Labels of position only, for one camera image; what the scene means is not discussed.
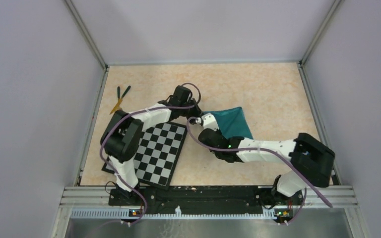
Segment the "teal cloth napkin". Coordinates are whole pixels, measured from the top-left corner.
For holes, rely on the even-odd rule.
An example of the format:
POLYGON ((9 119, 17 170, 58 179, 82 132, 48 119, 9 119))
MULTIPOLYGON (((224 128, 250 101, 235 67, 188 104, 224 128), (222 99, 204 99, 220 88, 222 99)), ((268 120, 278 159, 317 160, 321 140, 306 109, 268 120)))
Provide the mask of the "teal cloth napkin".
POLYGON ((225 138, 244 137, 253 139, 242 107, 221 111, 208 111, 207 113, 211 113, 215 117, 219 129, 225 138))

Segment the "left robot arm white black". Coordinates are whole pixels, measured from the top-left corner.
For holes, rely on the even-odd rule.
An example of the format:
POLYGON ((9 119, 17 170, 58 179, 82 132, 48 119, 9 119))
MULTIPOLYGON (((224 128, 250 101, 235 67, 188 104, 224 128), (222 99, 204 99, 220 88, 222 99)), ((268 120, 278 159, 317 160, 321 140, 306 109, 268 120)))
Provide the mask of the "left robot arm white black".
POLYGON ((194 98, 189 83, 178 85, 173 94, 148 108, 125 112, 122 109, 113 111, 101 139, 100 156, 116 176, 116 188, 120 198, 127 205, 135 204, 139 199, 137 190, 138 178, 135 174, 133 157, 139 148, 141 133, 150 127, 173 121, 179 117, 200 117, 201 96, 194 98))

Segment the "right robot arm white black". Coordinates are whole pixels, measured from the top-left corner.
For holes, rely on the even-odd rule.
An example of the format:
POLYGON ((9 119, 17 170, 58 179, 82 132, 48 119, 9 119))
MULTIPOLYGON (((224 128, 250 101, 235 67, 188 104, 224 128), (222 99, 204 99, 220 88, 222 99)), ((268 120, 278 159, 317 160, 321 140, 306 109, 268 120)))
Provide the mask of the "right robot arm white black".
POLYGON ((226 138, 219 130, 204 129, 196 141, 228 163, 287 165, 290 171, 276 178, 271 191, 277 204, 285 204, 304 188, 330 185, 335 153, 308 133, 299 133, 290 140, 262 141, 241 136, 226 138))

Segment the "black white checkerboard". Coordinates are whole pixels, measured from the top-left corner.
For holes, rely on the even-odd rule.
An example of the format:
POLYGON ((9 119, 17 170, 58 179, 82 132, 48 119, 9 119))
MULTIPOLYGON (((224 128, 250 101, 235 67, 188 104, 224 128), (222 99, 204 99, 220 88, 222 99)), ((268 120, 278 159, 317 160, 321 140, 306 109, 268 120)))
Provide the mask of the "black white checkerboard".
POLYGON ((142 132, 135 155, 124 166, 112 156, 103 171, 120 175, 131 187, 138 183, 167 190, 179 159, 187 128, 174 122, 160 123, 142 132))

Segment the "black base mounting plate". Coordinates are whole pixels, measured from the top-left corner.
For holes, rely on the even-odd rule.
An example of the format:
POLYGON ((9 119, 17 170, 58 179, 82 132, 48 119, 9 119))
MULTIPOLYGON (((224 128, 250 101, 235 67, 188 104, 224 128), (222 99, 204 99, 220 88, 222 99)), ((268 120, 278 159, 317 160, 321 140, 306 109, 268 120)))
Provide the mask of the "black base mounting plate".
POLYGON ((166 202, 200 202, 200 201, 242 201, 249 205, 300 205, 302 192, 291 197, 273 192, 271 186, 238 185, 238 186, 171 186, 168 189, 143 186, 138 190, 148 205, 166 202))

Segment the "green handled gold spoon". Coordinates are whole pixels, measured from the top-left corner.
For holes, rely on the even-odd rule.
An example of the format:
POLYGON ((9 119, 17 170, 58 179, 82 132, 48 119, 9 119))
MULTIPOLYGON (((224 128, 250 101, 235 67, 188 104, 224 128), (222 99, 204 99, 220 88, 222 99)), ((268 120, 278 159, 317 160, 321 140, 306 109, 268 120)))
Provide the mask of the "green handled gold spoon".
POLYGON ((121 89, 120 89, 120 86, 118 86, 117 88, 117 96, 118 96, 118 103, 117 103, 117 108, 118 110, 121 109, 121 103, 123 101, 123 98, 125 97, 125 95, 128 93, 128 91, 131 89, 131 86, 129 85, 126 90, 123 92, 122 95, 120 95, 121 93, 121 89))

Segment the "aluminium front rail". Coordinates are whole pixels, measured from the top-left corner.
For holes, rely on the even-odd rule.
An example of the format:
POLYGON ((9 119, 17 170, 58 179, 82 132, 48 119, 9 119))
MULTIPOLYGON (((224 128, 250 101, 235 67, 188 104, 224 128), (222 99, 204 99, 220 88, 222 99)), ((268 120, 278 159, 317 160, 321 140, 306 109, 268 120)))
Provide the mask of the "aluminium front rail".
POLYGON ((348 185, 332 185, 318 192, 302 190, 300 205, 249 205, 242 201, 166 202, 148 205, 145 198, 126 198, 114 187, 75 186, 63 191, 52 237, 63 238, 72 218, 113 219, 127 223, 142 219, 264 219, 269 224, 286 225, 300 215, 299 208, 342 209, 351 234, 367 238, 369 232, 361 216, 354 189, 348 185))

